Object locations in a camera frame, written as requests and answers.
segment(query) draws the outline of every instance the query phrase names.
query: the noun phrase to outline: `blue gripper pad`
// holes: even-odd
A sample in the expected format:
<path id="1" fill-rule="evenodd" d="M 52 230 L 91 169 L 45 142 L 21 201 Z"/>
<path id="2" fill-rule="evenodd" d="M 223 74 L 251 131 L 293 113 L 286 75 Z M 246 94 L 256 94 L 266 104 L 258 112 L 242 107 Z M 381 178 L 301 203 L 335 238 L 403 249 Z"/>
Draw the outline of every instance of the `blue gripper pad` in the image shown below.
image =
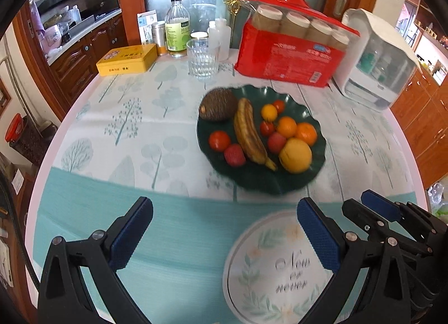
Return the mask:
<path id="1" fill-rule="evenodd" d="M 310 198 L 304 198 L 299 201 L 297 205 L 297 219 L 310 240 L 322 266 L 336 274 L 340 268 L 339 246 L 307 199 Z"/>
<path id="2" fill-rule="evenodd" d="M 148 198 L 140 197 L 122 217 L 127 219 L 127 222 L 111 245 L 109 267 L 113 271 L 126 267 L 152 220 L 153 211 L 152 202 Z"/>
<path id="3" fill-rule="evenodd" d="M 398 205 L 372 190 L 366 190 L 361 194 L 361 202 L 390 222 L 396 222 L 402 218 L 402 213 Z"/>

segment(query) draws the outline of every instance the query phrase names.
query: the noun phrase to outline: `tablecloth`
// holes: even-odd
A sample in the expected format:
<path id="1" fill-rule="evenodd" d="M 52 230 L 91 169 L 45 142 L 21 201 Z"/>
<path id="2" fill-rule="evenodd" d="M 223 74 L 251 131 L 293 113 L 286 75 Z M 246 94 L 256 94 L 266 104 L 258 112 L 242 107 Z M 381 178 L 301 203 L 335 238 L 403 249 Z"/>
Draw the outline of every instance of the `tablecloth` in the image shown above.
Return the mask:
<path id="1" fill-rule="evenodd" d="M 36 203 L 35 229 L 27 231 L 38 276 L 54 236 L 86 238 L 148 196 L 154 219 L 117 274 L 151 322 L 297 323 L 331 277 L 297 223 L 297 202 L 310 196 L 343 230 L 361 237 L 342 216 L 345 199 L 373 189 L 416 203 L 403 148 L 384 116 L 332 84 L 245 77 L 235 60 L 221 63 L 206 82 L 188 75 L 185 59 L 169 57 L 144 74 L 102 78 L 62 143 L 50 146 L 58 151 Z M 326 162 L 305 188 L 285 196 L 246 191 L 218 175 L 201 153 L 196 122 L 203 95 L 244 84 L 290 94 L 320 122 Z M 83 273 L 96 306 L 107 312 L 88 270 Z"/>

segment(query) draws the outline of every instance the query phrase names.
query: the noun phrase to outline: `fruit plate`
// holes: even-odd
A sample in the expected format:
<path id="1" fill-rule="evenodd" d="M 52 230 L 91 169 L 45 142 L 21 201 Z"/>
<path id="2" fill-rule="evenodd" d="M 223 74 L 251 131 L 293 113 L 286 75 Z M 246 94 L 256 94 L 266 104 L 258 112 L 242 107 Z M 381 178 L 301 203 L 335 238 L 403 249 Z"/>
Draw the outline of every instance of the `fruit plate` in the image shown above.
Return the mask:
<path id="1" fill-rule="evenodd" d="M 290 116 L 299 122 L 311 123 L 317 131 L 317 141 L 311 147 L 313 159 L 311 166 L 303 173 L 292 174 L 286 171 L 280 164 L 278 156 L 268 152 L 269 157 L 277 164 L 278 170 L 271 171 L 264 165 L 258 165 L 249 159 L 244 166 L 239 168 L 231 167 L 224 159 L 224 154 L 212 150 L 208 144 L 208 137 L 217 130 L 227 132 L 232 140 L 232 143 L 237 143 L 237 137 L 234 132 L 234 122 L 232 119 L 225 122 L 209 122 L 201 118 L 198 119 L 198 143 L 201 151 L 207 156 L 213 168 L 221 175 L 227 176 L 237 183 L 238 186 L 247 189 L 261 191 L 271 195 L 286 194 L 290 191 L 298 190 L 306 186 L 312 181 L 325 162 L 325 146 L 326 140 L 322 136 L 320 124 L 317 120 L 312 118 L 310 111 L 304 105 L 300 105 L 288 94 L 277 93 L 274 89 L 256 88 L 252 85 L 244 85 L 241 88 L 230 88 L 232 93 L 240 99 L 246 97 L 250 100 L 254 110 L 254 122 L 264 146 L 267 145 L 267 138 L 259 133 L 259 126 L 262 122 L 261 108 L 273 101 L 280 99 L 285 103 L 285 110 L 280 115 Z"/>

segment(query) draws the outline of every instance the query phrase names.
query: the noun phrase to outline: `drinking glass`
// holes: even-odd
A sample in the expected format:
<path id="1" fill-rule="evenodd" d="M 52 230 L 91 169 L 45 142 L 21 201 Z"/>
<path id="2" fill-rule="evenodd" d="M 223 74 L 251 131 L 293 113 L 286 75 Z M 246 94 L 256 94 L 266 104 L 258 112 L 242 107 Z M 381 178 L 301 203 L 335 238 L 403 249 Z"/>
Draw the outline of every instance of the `drinking glass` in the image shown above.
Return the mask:
<path id="1" fill-rule="evenodd" d="M 191 39 L 187 42 L 188 69 L 198 80 L 206 80 L 218 72 L 219 43 L 210 42 L 208 37 Z"/>

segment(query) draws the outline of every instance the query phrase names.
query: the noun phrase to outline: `small tin can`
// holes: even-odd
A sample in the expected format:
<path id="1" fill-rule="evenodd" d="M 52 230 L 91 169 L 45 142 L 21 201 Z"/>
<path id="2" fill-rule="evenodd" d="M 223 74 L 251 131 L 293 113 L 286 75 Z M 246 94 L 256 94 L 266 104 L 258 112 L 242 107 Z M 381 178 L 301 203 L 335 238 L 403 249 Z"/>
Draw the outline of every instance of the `small tin can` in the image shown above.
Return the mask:
<path id="1" fill-rule="evenodd" d="M 152 38 L 157 47 L 157 55 L 168 54 L 165 21 L 154 22 L 151 26 Z"/>

